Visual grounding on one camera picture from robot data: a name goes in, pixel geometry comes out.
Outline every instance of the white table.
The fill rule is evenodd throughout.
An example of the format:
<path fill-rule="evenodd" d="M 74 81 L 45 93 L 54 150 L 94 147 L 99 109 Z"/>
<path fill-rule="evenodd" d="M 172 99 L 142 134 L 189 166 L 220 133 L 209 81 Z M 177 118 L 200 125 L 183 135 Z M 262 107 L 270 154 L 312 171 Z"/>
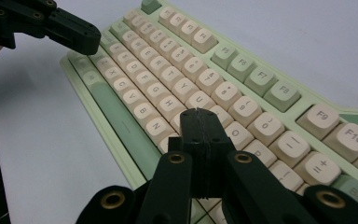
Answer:
<path fill-rule="evenodd" d="M 171 2 L 326 99 L 358 107 L 358 2 Z M 140 4 L 58 1 L 100 29 Z M 128 183 L 59 66 L 68 49 L 27 35 L 16 43 L 0 52 L 0 162 L 10 217 L 74 223 L 99 189 Z"/>

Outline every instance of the green keyboard frame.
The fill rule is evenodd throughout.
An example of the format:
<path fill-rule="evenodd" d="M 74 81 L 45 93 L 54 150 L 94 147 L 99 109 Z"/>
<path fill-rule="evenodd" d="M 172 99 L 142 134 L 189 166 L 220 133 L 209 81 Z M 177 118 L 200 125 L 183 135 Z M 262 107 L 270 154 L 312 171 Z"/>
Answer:
<path fill-rule="evenodd" d="M 348 161 L 341 158 L 334 150 L 327 147 L 323 142 L 316 139 L 313 135 L 308 133 L 306 130 L 304 130 L 302 127 L 300 127 L 296 120 L 301 117 L 312 105 L 324 103 L 327 105 L 330 105 L 331 107 L 335 108 L 335 110 L 340 115 L 340 122 L 352 122 L 358 124 L 358 109 L 352 109 L 352 108 L 343 108 L 339 107 L 337 105 L 334 105 L 333 103 L 329 102 L 328 100 L 324 99 L 321 95 L 309 90 L 306 86 L 298 83 L 291 77 L 287 76 L 286 74 L 278 71 L 274 67 L 271 67 L 267 63 L 263 62 L 262 60 L 258 59 L 256 56 L 254 56 L 253 53 L 249 52 L 246 49 L 243 49 L 241 46 L 238 46 L 237 44 L 231 42 L 227 38 L 225 38 L 223 35 L 220 35 L 213 29 L 209 28 L 202 22 L 199 22 L 197 19 L 194 19 L 192 16 L 187 15 L 183 10 L 180 8 L 177 8 L 173 6 L 172 4 L 167 3 L 165 0 L 159 1 L 162 6 L 151 13 L 150 15 L 145 14 L 140 8 L 138 8 L 138 11 L 140 14 L 146 15 L 146 17 L 151 20 L 159 29 L 164 31 L 166 34 L 168 34 L 171 38 L 175 39 L 181 46 L 186 46 L 189 48 L 189 50 L 194 54 L 194 56 L 200 57 L 203 61 L 206 62 L 206 64 L 214 69 L 217 73 L 219 73 L 224 80 L 230 81 L 234 83 L 239 90 L 244 94 L 252 97 L 254 100 L 256 100 L 262 109 L 264 111 L 268 111 L 275 115 L 284 125 L 286 130 L 294 131 L 295 133 L 298 133 L 301 135 L 306 141 L 309 142 L 311 149 L 315 150 L 315 148 L 318 149 L 318 151 L 322 152 L 324 155 L 329 157 L 331 160 L 333 160 L 342 170 L 342 174 L 353 176 L 358 180 L 358 169 L 355 168 L 352 164 L 350 164 Z M 251 57 L 257 66 L 264 66 L 267 67 L 269 70 L 271 70 L 279 80 L 284 80 L 285 82 L 288 82 L 294 86 L 296 86 L 300 92 L 301 98 L 293 105 L 291 106 L 287 111 L 281 112 L 278 109 L 276 109 L 273 105 L 268 103 L 265 99 L 263 99 L 261 96 L 257 95 L 255 92 L 247 88 L 243 83 L 240 83 L 235 77 L 228 74 L 226 71 L 224 71 L 222 68 L 220 68 L 217 64 L 213 63 L 211 61 L 211 58 L 213 56 L 214 50 L 218 48 L 219 44 L 216 45 L 214 48 L 208 50 L 205 54 L 199 53 L 196 49 L 193 49 L 190 47 L 184 40 L 182 40 L 179 36 L 172 33 L 170 30 L 168 30 L 166 27 L 158 23 L 158 16 L 159 12 L 165 8 L 166 6 L 170 6 L 177 11 L 180 11 L 188 18 L 196 21 L 198 24 L 200 24 L 202 27 L 205 27 L 213 32 L 214 36 L 217 38 L 219 43 L 228 43 L 229 45 L 235 47 L 239 53 L 243 53 L 249 57 Z M 61 66 L 64 70 L 65 74 L 67 75 L 68 79 L 70 80 L 72 86 L 76 90 L 76 93 L 78 97 L 80 98 L 83 105 L 86 107 L 86 110 L 88 111 L 91 119 L 93 120 L 95 126 L 97 127 L 98 131 L 100 132 L 100 135 L 102 136 L 104 142 L 106 143 L 107 147 L 112 152 L 113 157 L 115 158 L 117 164 L 121 168 L 123 174 L 127 177 L 127 180 L 129 181 L 129 184 L 134 188 L 138 188 L 141 186 L 146 179 L 150 179 L 151 175 L 154 172 L 154 168 L 151 168 L 150 171 L 147 172 L 147 174 L 143 174 L 137 165 L 135 163 L 132 156 L 127 151 L 126 147 L 124 146 L 123 142 L 120 140 L 120 137 L 117 136 L 117 132 L 122 132 L 123 130 L 116 130 L 112 128 L 112 126 L 109 123 L 109 119 L 107 117 L 116 117 L 117 118 L 123 118 L 127 117 L 130 112 L 128 112 L 126 106 L 124 106 L 121 102 L 121 105 L 115 108 L 115 114 L 108 115 L 107 117 L 104 115 L 101 108 L 98 106 L 98 104 L 95 102 L 95 99 L 93 98 L 91 92 L 98 91 L 98 94 L 103 94 L 106 90 L 89 90 L 80 76 L 77 74 L 75 68 L 71 65 L 69 62 L 67 56 L 64 56 L 61 60 Z M 135 119 L 133 119 L 134 122 L 130 121 L 130 123 L 127 123 L 127 125 L 135 125 L 139 127 L 138 123 Z M 152 153 L 153 155 L 143 155 L 145 161 L 150 161 L 150 163 L 155 163 L 157 165 L 157 161 L 159 158 L 159 151 L 156 148 L 156 151 Z"/>

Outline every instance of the green spacebar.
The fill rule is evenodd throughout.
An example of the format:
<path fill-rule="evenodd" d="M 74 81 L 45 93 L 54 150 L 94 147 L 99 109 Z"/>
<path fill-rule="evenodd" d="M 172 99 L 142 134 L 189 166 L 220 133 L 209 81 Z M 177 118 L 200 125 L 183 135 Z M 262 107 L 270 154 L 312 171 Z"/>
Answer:
<path fill-rule="evenodd" d="M 151 179 L 161 157 L 156 146 L 107 83 L 93 85 L 90 92 L 141 172 Z"/>

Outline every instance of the keyboard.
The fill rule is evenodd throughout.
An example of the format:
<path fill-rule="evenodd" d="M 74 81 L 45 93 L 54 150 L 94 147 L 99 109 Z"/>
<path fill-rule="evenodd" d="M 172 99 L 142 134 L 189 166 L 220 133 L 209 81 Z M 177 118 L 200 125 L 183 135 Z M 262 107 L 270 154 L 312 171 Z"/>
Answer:
<path fill-rule="evenodd" d="M 62 69 L 130 185 L 153 177 L 179 115 L 205 108 L 237 150 L 291 191 L 323 184 L 358 201 L 358 110 L 332 104 L 164 0 L 102 30 L 95 55 Z M 226 223 L 219 199 L 192 202 L 192 223 Z"/>

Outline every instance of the mechanical keyboard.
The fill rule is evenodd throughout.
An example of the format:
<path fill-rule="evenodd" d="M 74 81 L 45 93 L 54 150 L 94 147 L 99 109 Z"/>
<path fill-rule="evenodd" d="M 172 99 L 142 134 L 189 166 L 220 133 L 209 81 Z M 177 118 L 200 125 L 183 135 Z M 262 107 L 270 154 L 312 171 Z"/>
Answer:
<path fill-rule="evenodd" d="M 95 55 L 62 68 L 130 185 L 152 178 L 179 115 L 217 114 L 291 191 L 324 184 L 358 201 L 358 110 L 336 106 L 164 0 L 144 0 L 102 30 Z M 225 223 L 218 199 L 193 200 L 192 223 Z"/>

